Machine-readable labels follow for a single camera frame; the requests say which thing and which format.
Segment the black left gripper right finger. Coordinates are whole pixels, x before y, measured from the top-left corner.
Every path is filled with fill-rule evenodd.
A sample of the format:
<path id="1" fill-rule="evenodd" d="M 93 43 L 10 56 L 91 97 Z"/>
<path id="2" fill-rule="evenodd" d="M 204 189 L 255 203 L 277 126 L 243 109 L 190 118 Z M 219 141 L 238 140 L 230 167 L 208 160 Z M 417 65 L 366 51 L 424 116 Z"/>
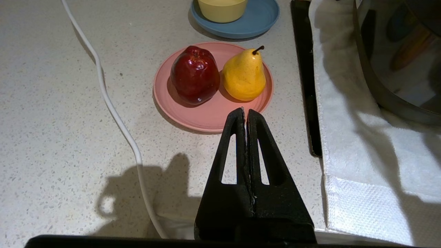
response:
<path id="1" fill-rule="evenodd" d="M 265 118 L 248 112 L 253 226 L 269 241 L 316 242 L 315 226 Z"/>

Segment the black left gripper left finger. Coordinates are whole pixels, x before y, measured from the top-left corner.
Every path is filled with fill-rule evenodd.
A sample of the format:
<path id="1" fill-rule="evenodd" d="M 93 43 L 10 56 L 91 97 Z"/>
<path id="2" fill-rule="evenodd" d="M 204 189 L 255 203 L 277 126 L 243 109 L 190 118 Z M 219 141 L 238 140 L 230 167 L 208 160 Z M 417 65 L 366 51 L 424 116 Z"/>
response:
<path id="1" fill-rule="evenodd" d="M 232 135 L 236 136 L 236 184 L 228 185 L 222 183 L 222 176 Z M 227 115 L 194 221 L 194 238 L 207 241 L 237 240 L 240 225 L 253 216 L 249 187 L 245 113 L 243 108 L 237 108 Z"/>

